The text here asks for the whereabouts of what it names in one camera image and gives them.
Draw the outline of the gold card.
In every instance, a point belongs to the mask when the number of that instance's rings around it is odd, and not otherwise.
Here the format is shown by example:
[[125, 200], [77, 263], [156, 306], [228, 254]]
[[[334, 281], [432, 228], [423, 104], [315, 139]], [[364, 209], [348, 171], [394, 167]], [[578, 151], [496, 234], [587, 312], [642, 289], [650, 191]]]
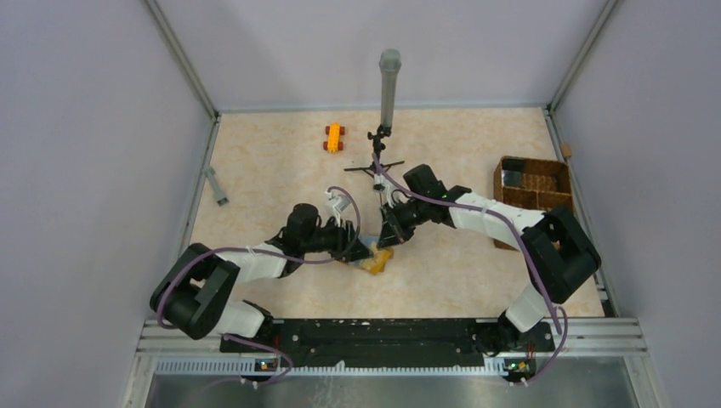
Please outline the gold card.
[[369, 248], [372, 250], [372, 258], [367, 259], [366, 263], [371, 268], [383, 268], [394, 256], [394, 250], [392, 248], [379, 248], [376, 241], [373, 241]]

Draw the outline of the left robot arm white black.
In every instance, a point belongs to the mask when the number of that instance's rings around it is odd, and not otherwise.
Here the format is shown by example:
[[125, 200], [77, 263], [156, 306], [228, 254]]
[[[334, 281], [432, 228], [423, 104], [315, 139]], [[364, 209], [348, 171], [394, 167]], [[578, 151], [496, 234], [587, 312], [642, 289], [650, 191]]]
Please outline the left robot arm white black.
[[270, 313], [249, 301], [232, 303], [231, 293], [244, 283], [288, 277], [309, 264], [307, 254], [321, 252], [328, 261], [345, 264], [372, 257], [351, 221], [330, 217], [322, 223], [315, 206], [297, 204], [278, 234], [260, 245], [189, 245], [152, 293], [150, 308], [163, 327], [193, 340], [229, 333], [252, 351], [262, 351], [273, 337]]

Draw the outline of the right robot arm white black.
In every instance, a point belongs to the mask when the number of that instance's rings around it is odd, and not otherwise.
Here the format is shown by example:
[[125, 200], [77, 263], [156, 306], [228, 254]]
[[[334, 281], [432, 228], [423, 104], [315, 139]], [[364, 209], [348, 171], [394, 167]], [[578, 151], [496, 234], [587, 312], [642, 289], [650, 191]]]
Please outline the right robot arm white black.
[[480, 232], [522, 254], [531, 282], [499, 319], [498, 337], [507, 349], [521, 350], [529, 343], [532, 328], [545, 315], [556, 319], [555, 306], [565, 303], [602, 264], [594, 244], [568, 207], [524, 209], [485, 198], [463, 186], [447, 189], [426, 164], [408, 171], [404, 184], [388, 176], [380, 164], [374, 173], [384, 187], [408, 197], [401, 202], [388, 200], [382, 206], [378, 247], [401, 245], [414, 236], [416, 227], [433, 222]]

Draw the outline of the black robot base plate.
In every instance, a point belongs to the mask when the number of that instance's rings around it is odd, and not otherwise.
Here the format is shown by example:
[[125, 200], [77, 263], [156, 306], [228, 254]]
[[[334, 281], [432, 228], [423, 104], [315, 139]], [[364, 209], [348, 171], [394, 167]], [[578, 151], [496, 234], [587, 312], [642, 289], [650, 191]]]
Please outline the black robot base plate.
[[476, 318], [267, 320], [251, 341], [297, 368], [473, 367], [503, 353], [555, 350], [548, 323], [521, 333], [505, 319]]

